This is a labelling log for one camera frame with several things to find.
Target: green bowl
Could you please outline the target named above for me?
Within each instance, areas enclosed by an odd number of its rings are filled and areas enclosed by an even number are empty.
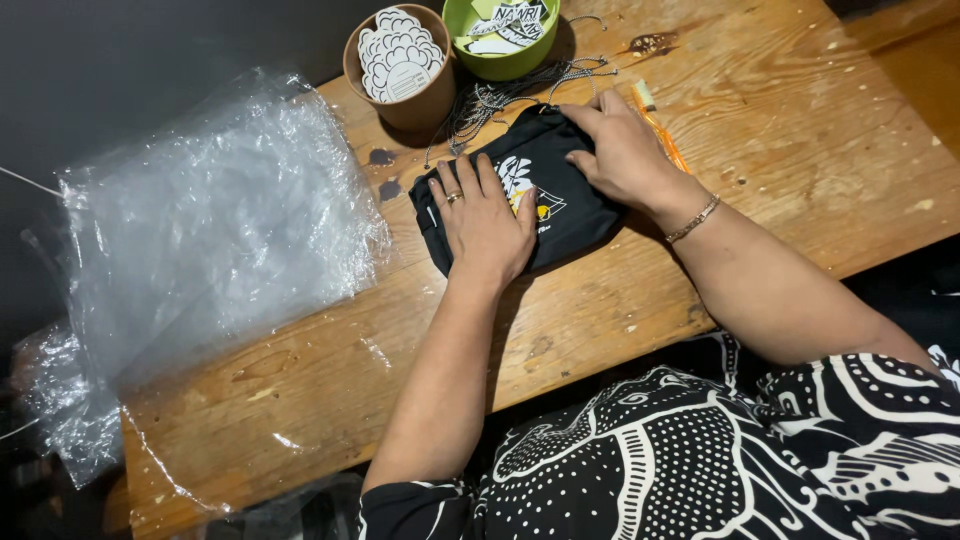
[[[454,45],[453,49],[457,53],[457,58],[474,75],[488,81],[509,81],[530,73],[550,52],[553,39],[557,36],[560,0],[543,0],[543,4],[550,11],[543,23],[545,32],[540,39],[526,48],[506,55],[483,57]],[[477,21],[477,15],[470,4],[470,0],[446,0],[443,18],[451,38],[466,36],[467,30]]]

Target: person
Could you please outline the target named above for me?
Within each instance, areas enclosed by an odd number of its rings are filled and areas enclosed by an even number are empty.
[[[441,162],[430,187],[453,267],[366,475],[361,537],[957,537],[960,377],[947,359],[715,204],[616,92],[561,111],[595,142],[567,160],[679,236],[672,247],[724,329],[701,339],[712,356],[688,360],[720,377],[661,365],[618,381],[508,431],[467,484],[493,316],[534,247],[536,197],[515,217],[486,156],[476,173],[456,160],[459,185]],[[755,391],[736,380],[740,343],[775,368]]]

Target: hand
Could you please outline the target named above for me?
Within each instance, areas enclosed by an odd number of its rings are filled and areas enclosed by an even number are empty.
[[[650,215],[665,233],[682,227],[707,205],[709,192],[670,161],[653,128],[615,90],[585,106],[561,105],[560,111],[596,146],[596,155],[575,150],[566,159],[611,199]]]
[[[486,154],[477,157],[480,181],[466,156],[457,158],[457,179],[446,161],[437,164],[441,183],[430,179],[430,191],[440,208],[446,240],[453,252],[450,282],[488,287],[499,295],[523,270],[537,240],[536,188],[524,193],[514,211],[503,193],[500,178]],[[449,193],[463,192],[448,202]]]

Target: pile of cords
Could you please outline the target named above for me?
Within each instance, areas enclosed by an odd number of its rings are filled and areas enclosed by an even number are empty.
[[[607,24],[597,16],[582,15],[577,18],[595,18],[603,24],[603,29],[607,30]],[[584,65],[584,62],[592,62],[592,65]],[[530,100],[535,103],[541,101],[535,97],[521,95],[529,88],[538,85],[552,84],[550,92],[547,94],[546,103],[549,104],[553,99],[553,93],[561,84],[574,79],[587,78],[590,86],[593,87],[593,95],[597,93],[596,83],[593,77],[602,77],[604,75],[616,75],[616,69],[599,72],[598,70],[610,62],[603,57],[581,57],[573,60],[556,61],[531,71],[530,73],[506,81],[503,83],[476,83],[473,86],[465,88],[457,99],[453,102],[453,109],[447,116],[440,129],[434,135],[434,140],[440,133],[446,132],[446,143],[450,146],[450,153],[457,156],[460,148],[472,141],[480,133],[488,120],[493,120],[501,124],[507,121],[502,118],[493,118],[497,112],[503,112],[504,109],[514,101]],[[429,169],[430,149],[432,143],[426,147],[423,154],[423,168]]]

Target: sleeve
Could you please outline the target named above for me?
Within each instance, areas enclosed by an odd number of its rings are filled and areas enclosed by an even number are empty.
[[[388,483],[360,498],[360,540],[473,540],[482,527],[460,480]]]
[[[960,380],[882,355],[830,356],[760,385],[786,454],[868,527],[960,534]]]

